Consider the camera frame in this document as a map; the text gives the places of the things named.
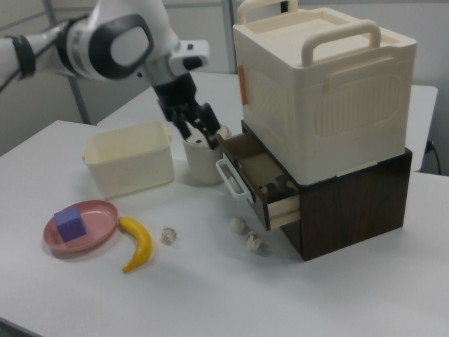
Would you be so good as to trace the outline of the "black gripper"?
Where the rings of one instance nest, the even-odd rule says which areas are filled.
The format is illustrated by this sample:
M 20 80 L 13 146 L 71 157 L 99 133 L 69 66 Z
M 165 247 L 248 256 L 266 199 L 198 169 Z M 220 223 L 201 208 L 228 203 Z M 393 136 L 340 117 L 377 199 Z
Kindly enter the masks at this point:
M 196 102 L 196 86 L 191 74 L 183 74 L 170 83 L 153 86 L 153 89 L 165 118 L 178 129 L 184 140 L 191 135 L 186 116 L 190 118 L 190 125 L 205 137 L 210 149 L 218 146 L 217 132 L 221 125 L 208 103 L 198 105 Z

